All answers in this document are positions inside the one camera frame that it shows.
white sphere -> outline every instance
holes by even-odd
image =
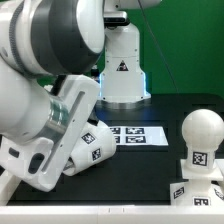
[[[182,135],[191,150],[215,151],[224,139],[224,123],[211,110],[196,110],[185,118]]]

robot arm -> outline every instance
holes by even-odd
[[[95,81],[70,74],[89,70],[103,50],[103,3],[12,0],[0,5],[0,164],[43,191],[55,186],[97,100]],[[35,80],[59,74],[67,78],[57,96]],[[80,156],[86,162],[79,171],[114,153],[94,157],[101,149],[89,148]]]

black table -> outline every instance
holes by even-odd
[[[183,181],[180,159],[187,156],[182,122],[196,109],[223,118],[224,100],[210,94],[153,95],[151,105],[130,111],[96,108],[109,126],[163,126],[169,146],[118,146],[109,160],[74,177],[61,175],[51,192],[22,182],[9,205],[169,205],[169,186]],[[223,143],[216,158],[224,158]]]

